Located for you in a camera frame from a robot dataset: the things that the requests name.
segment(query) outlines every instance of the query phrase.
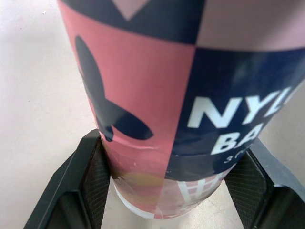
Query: gray floor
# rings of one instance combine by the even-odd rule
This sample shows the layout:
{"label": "gray floor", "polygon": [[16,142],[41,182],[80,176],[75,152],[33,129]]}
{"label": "gray floor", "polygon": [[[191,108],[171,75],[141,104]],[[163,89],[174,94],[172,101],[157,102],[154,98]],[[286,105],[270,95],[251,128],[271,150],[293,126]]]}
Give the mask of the gray floor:
{"label": "gray floor", "polygon": [[[261,134],[305,184],[302,88]],[[54,171],[94,129],[54,0],[0,0],[0,228],[24,226]],[[187,216],[142,219],[110,187],[104,229],[242,229],[225,183]]]}

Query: white surface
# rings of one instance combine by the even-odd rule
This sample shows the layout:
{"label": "white surface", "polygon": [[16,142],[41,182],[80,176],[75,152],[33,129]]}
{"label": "white surface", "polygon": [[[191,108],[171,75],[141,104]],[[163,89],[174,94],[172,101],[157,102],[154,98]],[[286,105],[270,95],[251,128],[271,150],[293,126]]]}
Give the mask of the white surface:
{"label": "white surface", "polygon": [[[55,170],[94,129],[53,0],[0,0],[0,228],[20,229]],[[103,229],[242,229],[225,184],[187,216],[143,219],[108,195]]]}

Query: rabbit silhouette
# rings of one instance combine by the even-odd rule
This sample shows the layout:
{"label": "rabbit silhouette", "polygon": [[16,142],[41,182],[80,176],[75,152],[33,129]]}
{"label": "rabbit silhouette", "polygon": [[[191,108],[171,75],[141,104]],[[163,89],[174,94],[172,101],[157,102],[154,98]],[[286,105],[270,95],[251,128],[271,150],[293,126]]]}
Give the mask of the rabbit silhouette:
{"label": "rabbit silhouette", "polygon": [[150,128],[139,118],[109,101],[105,97],[102,76],[88,46],[80,36],[75,39],[77,55],[81,64],[81,76],[86,93],[91,100],[101,131],[107,141],[112,141],[115,127],[128,137],[147,140],[153,136]]}

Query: can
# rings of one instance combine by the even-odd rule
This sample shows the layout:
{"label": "can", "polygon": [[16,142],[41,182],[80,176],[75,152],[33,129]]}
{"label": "can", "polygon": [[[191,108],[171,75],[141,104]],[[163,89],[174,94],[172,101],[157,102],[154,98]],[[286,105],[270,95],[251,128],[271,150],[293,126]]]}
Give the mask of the can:
{"label": "can", "polygon": [[59,6],[116,192],[144,218],[208,198],[305,75],[301,1]]}

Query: navy blue pattern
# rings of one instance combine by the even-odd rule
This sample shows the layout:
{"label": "navy blue pattern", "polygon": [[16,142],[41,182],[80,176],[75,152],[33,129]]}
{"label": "navy blue pattern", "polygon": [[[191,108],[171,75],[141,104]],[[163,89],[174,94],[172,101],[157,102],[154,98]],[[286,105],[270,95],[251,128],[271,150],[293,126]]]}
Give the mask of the navy blue pattern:
{"label": "navy blue pattern", "polygon": [[151,0],[127,21],[111,0],[62,0],[72,9],[130,32],[195,44],[204,0]]}
{"label": "navy blue pattern", "polygon": [[250,143],[228,152],[210,155],[219,135],[240,132],[238,142],[256,125],[268,123],[264,114],[275,99],[242,125],[248,114],[243,99],[227,128],[217,129],[204,115],[199,128],[188,128],[195,97],[209,97],[222,114],[232,97],[259,95],[296,87],[305,74],[305,50],[282,52],[233,52],[197,49],[166,178],[180,181],[199,180],[229,169],[239,159],[234,156]]}

